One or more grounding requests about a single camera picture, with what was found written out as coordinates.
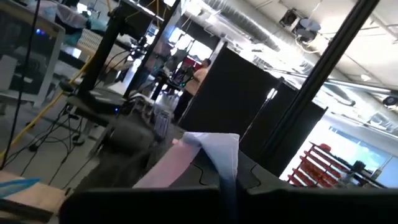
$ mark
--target white wall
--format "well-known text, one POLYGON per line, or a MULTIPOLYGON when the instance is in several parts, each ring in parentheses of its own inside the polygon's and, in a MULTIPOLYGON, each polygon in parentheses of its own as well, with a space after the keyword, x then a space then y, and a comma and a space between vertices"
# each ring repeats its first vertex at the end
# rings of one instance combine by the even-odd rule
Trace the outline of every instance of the white wall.
POLYGON ((398 157, 398 138, 380 133, 362 124, 356 124, 333 114, 326 114, 323 119, 328 121, 332 127, 398 157))

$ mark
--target cable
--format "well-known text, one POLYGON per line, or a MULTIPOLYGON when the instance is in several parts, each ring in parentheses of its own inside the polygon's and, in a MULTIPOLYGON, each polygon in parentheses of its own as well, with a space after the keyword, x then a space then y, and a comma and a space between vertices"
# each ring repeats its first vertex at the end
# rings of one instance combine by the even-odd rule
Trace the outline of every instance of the cable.
MULTIPOLYGON (((79 126, 77 127, 77 129, 79 129, 81 127, 81 122, 83 120, 80 119, 80 123, 79 126)), ((67 148, 67 155, 62 159, 60 165, 58 166, 57 170, 55 171, 54 175, 51 177, 50 182, 48 183, 48 185, 51 185, 52 181, 55 179, 55 177, 57 176, 58 172, 60 171, 61 167, 63 166, 63 164, 68 160, 69 155, 75 150, 76 146, 72 147, 72 136, 73 134, 76 133, 76 131, 74 131, 73 133, 71 132, 71 127, 70 127, 70 119, 68 120, 68 127, 69 127, 69 147, 61 140, 62 143, 64 143, 65 147, 67 148)))
POLYGON ((317 6, 315 6, 315 8, 312 9, 312 12, 311 12, 311 14, 310 14, 310 17, 308 17, 308 19, 311 19, 311 17, 313 16, 313 13, 319 8, 319 6, 321 5, 322 1, 323 1, 323 0, 319 0, 317 6))
POLYGON ((68 185, 70 184, 70 182, 72 182, 72 180, 81 172, 81 170, 83 170, 83 168, 85 166, 87 166, 88 162, 91 161, 93 158, 95 157, 95 154, 92 155, 90 158, 88 158, 88 160, 80 167, 80 169, 72 176, 72 178, 67 182, 67 184, 65 184, 65 186, 62 187, 62 190, 65 189, 66 187, 68 187, 68 185))
MULTIPOLYGON (((146 7, 152 5, 155 1, 156 1, 156 0, 151 1, 146 7)), ((141 11, 138 11, 138 12, 135 12, 135 13, 131 14, 130 16, 127 16, 127 17, 126 17, 126 20, 130 19, 131 17, 137 15, 137 14, 140 13, 140 12, 141 12, 141 11)))
MULTIPOLYGON (((7 163, 5 164, 5 167, 6 167, 8 164, 10 164, 13 160, 15 160, 16 157, 17 157, 23 150, 28 149, 29 146, 32 145, 32 143, 33 143, 34 141, 35 141, 35 143, 33 143, 33 145, 34 145, 34 144, 37 144, 39 141, 43 140, 43 138, 45 138, 46 136, 48 136, 49 134, 51 134, 51 133, 47 133, 46 135, 44 135, 44 136, 42 136, 42 137, 39 138, 40 135, 46 133, 47 131, 49 131, 50 129, 52 129, 52 128, 58 123, 58 121, 61 119, 62 114, 65 112, 66 109, 67 109, 67 105, 65 105, 65 106, 62 108, 62 110, 61 110, 61 111, 59 112, 59 114, 57 115, 57 118, 53 121, 53 123, 52 123, 45 131, 42 131, 41 133, 39 133, 39 134, 37 134, 36 136, 34 136, 34 138, 33 138, 28 144, 26 144, 24 147, 22 147, 21 150, 15 152, 15 153, 13 153, 13 154, 11 154, 11 155, 10 155, 9 157, 7 157, 7 158, 4 158, 4 160, 7 162, 7 163)), ((60 123, 60 124, 58 125, 58 127, 56 127, 55 129, 52 130, 52 132, 54 132, 55 130, 57 130, 61 125, 65 124, 66 121, 67 121, 67 120, 65 120, 64 122, 60 123)))
MULTIPOLYGON (((105 73, 105 76, 109 75, 109 73, 116 68, 116 66, 118 66, 120 63, 122 63, 125 59, 127 59, 130 55, 125 56, 124 58, 122 58, 122 60, 120 60, 116 65, 114 65, 112 68, 109 69, 109 71, 107 73, 105 73)), ((95 83, 95 87, 98 86, 98 84, 100 84, 101 80, 98 80, 97 83, 95 83)))
MULTIPOLYGON (((14 138, 14 134, 15 134, 15 129, 17 128, 17 120, 18 120, 18 114, 19 114, 19 109, 21 108, 21 104, 22 104, 22 94, 24 92, 24 84, 25 84, 25 76, 29 67, 29 57, 30 57, 30 52, 32 51, 32 42, 33 42, 33 36, 35 34, 35 26, 37 23, 37 17, 39 16, 39 9, 40 9, 40 2, 41 0, 37 0, 37 4, 36 4, 36 10, 35 10, 35 14, 33 16, 33 21, 32 21, 32 28, 30 30, 30 34, 29 34, 29 38, 28 38, 28 43, 27 43, 27 50, 26 50, 26 56, 24 59, 24 68, 22 69, 22 74, 21 74, 21 81, 19 83, 19 94, 18 94, 18 100, 17 100, 17 107, 15 110, 15 115, 14 115, 14 121, 12 122, 12 128, 11 128, 11 133, 10 133, 10 138, 8 140, 8 144, 7 144, 7 148, 6 151, 4 152, 4 158, 7 157, 8 152, 11 149, 12 146, 12 139, 14 138)), ((3 159, 1 162, 1 166, 0 166, 0 170, 3 170, 4 166, 6 165, 6 160, 3 159)))
MULTIPOLYGON (((87 66, 91 63, 92 59, 94 57, 91 57, 85 64, 84 66, 79 70, 79 72, 70 79, 69 84, 73 83, 87 68, 87 66)), ((63 95, 63 91, 61 91, 55 98, 52 100, 16 137, 15 139, 11 142, 11 147, 14 146, 22 137, 22 135, 27 132, 31 127, 33 127, 34 124, 38 122, 38 120, 61 98, 63 95)), ((6 150, 4 150, 2 153, 0 153, 0 159, 5 158, 5 153, 6 150)))
POLYGON ((36 147, 36 150, 35 150, 33 156, 30 158, 29 162, 28 162, 28 163, 26 164, 26 166, 24 167, 24 170, 22 171, 22 173, 20 174, 20 176, 24 175, 24 173, 25 173, 25 171, 27 170, 27 168, 29 167, 30 163, 33 161, 34 157, 37 155, 37 152, 39 151, 39 147, 40 147, 41 145, 43 145, 43 143, 45 142, 46 138, 47 138, 51 133, 53 133, 57 128, 59 128, 59 127, 61 126, 61 125, 58 125, 58 127, 54 129, 55 123, 56 123, 56 122, 53 122, 52 127, 51 127, 49 133, 47 133, 45 136, 43 136, 43 138, 41 139, 39 145, 36 145, 36 143, 38 143, 39 140, 36 141, 35 144, 31 145, 31 146, 35 146, 35 147, 36 147))
MULTIPOLYGON (((116 55, 113 55, 113 57, 111 58, 111 60, 109 60, 108 64, 102 69, 101 74, 103 74, 104 72, 106 72, 106 69, 109 67, 109 64, 113 61, 113 59, 115 59, 118 55, 121 55, 121 54, 123 54, 123 53, 125 53, 125 52, 128 52, 128 50, 123 50, 122 52, 119 52, 119 53, 117 53, 116 55)), ((100 82, 101 82, 101 80, 98 80, 98 82, 94 85, 94 88, 95 88, 98 84, 100 84, 100 82)))
POLYGON ((106 6, 108 7, 108 12, 111 13, 112 12, 112 7, 111 7, 111 3, 109 0, 106 0, 106 6))
POLYGON ((158 28, 160 28, 158 17, 159 17, 159 0, 156 0, 156 25, 158 28))
POLYGON ((302 51, 304 51, 305 53, 308 53, 308 54, 315 54, 315 53, 319 53, 319 52, 320 52, 320 50, 314 50, 314 51, 308 51, 308 50, 306 50, 306 49, 298 42, 298 39, 299 39, 299 37, 296 37, 296 38, 295 38, 296 45, 298 45, 298 46, 302 49, 302 51))

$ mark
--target yellow cable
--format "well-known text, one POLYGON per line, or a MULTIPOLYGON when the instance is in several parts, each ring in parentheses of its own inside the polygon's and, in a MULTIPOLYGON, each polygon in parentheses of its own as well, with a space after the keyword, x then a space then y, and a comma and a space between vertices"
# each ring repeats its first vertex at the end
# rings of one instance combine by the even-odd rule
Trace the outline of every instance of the yellow cable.
POLYGON ((165 8, 164 8, 164 10, 163 10, 163 16, 162 16, 162 19, 164 19, 164 17, 166 16, 166 10, 167 10, 167 7, 165 7, 165 8))
MULTIPOLYGON (((146 7, 150 6, 150 5, 153 4, 155 1, 156 1, 156 0, 151 1, 146 7)), ((130 16, 127 16, 127 17, 126 17, 126 20, 128 20, 130 17, 135 16, 135 15, 138 14, 138 13, 140 13, 140 11, 135 12, 135 13, 131 14, 130 16)))
POLYGON ((112 12, 112 7, 111 7, 111 3, 109 2, 109 0, 106 0, 106 5, 108 7, 109 13, 111 13, 112 12))
MULTIPOLYGON (((159 0, 156 0, 156 16, 160 16, 159 15, 159 0)), ((157 24, 157 28, 160 29, 159 19, 158 18, 156 18, 156 24, 157 24)))
MULTIPOLYGON (((91 57, 85 64, 84 66, 79 70, 79 72, 70 79, 69 84, 72 84, 73 81, 75 81, 87 68, 87 66, 90 64, 91 59, 93 59, 93 57, 91 57)), ((29 130, 36 122, 38 122, 38 120, 45 114, 45 112, 47 112, 58 100, 59 98, 62 96, 63 91, 61 91, 22 131, 20 131, 20 133, 17 134, 17 136, 14 138, 14 140, 12 140, 11 142, 11 146, 14 146, 19 139, 22 137, 22 135, 29 130)), ((0 153, 0 159, 2 159, 4 157, 4 154, 6 153, 6 150, 4 150, 2 153, 0 153)))

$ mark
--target pink surface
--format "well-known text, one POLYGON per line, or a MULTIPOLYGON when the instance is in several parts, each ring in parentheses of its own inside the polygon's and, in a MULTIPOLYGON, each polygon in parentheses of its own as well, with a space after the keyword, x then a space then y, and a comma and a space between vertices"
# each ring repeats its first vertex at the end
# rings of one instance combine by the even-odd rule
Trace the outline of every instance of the pink surface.
POLYGON ((163 188, 170 186, 188 168, 198 154, 195 148, 182 141, 174 141, 166 154, 133 188, 163 188))

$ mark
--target man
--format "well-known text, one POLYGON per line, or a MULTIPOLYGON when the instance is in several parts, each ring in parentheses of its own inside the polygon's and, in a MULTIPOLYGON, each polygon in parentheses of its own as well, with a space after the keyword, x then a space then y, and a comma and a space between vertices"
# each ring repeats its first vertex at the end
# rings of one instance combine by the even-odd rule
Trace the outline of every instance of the man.
POLYGON ((206 78, 208 67, 211 65, 210 59, 204 59, 201 64, 201 68, 193 74, 193 79, 190 80, 186 85, 184 92, 180 96, 177 103, 177 107, 174 110, 174 121, 178 122, 181 116, 184 114, 185 109, 189 104, 189 101, 196 95, 201 83, 206 78))

